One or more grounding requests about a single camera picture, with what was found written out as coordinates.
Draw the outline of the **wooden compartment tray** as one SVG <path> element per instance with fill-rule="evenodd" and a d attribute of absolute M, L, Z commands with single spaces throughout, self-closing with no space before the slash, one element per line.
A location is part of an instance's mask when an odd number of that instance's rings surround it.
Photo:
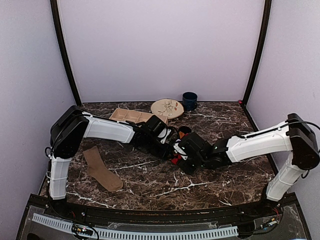
<path fill-rule="evenodd" d="M 152 116 L 154 116 L 153 113 L 117 108 L 109 117 L 109 119 L 121 122 L 129 121 L 137 124 L 146 122 Z"/>

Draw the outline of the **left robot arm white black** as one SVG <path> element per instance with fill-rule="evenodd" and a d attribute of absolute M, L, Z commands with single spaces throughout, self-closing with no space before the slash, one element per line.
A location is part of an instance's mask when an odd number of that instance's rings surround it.
<path fill-rule="evenodd" d="M 165 160 L 172 151 L 171 136 L 176 132 L 158 116 L 141 120 L 135 118 L 107 119 L 82 111 L 73 105 L 50 129 L 50 146 L 45 149 L 50 169 L 48 195 L 53 200 L 51 210 L 60 218 L 67 218 L 70 206 L 62 199 L 66 197 L 69 164 L 76 155 L 84 138 L 98 138 L 133 145 L 137 149 Z"/>

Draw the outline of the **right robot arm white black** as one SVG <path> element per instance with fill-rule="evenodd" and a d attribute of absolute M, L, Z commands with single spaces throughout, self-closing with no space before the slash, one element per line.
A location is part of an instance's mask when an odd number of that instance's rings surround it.
<path fill-rule="evenodd" d="M 273 127 L 219 139 L 211 145 L 197 133 L 186 134 L 173 147 L 190 167 L 217 169 L 249 158 L 276 152 L 288 152 L 285 164 L 263 191 L 263 200 L 255 205 L 255 213 L 266 217 L 286 191 L 303 173 L 320 163 L 320 151 L 311 123 L 296 113 Z"/>

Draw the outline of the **argyle black red orange sock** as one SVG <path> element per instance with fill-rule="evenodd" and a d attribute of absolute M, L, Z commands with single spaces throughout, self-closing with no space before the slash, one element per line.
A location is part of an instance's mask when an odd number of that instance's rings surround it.
<path fill-rule="evenodd" d="M 178 129 L 178 139 L 173 144 L 173 156 L 170 159 L 170 161 L 176 166 L 188 159 L 185 147 L 183 146 L 183 140 L 191 133 L 192 130 L 188 126 L 181 126 Z"/>

